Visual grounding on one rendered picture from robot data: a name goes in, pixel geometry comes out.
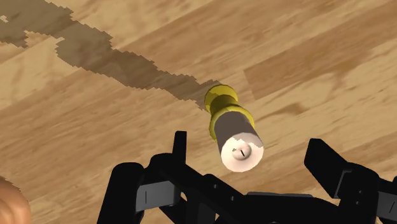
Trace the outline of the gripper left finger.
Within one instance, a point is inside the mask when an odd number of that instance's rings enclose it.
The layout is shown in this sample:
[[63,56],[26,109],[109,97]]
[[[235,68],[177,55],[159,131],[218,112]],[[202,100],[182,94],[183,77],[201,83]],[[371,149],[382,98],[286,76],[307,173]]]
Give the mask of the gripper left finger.
[[177,131],[172,152],[150,164],[116,165],[97,224],[140,224],[144,212],[160,210],[174,224],[244,224],[244,196],[212,174],[186,164],[187,133]]

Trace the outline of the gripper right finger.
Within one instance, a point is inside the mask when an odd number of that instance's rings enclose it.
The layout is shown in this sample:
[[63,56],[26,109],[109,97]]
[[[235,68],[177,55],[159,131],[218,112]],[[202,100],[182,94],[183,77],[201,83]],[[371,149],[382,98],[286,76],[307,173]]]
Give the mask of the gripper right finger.
[[346,161],[322,139],[309,140],[304,165],[350,224],[397,224],[397,176],[392,181]]

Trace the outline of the orange round object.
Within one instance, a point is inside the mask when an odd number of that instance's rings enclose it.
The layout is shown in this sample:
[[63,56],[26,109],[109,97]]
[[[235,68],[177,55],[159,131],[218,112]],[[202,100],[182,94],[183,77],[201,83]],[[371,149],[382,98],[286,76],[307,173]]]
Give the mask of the orange round object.
[[0,176],[0,224],[31,224],[31,208],[21,190]]

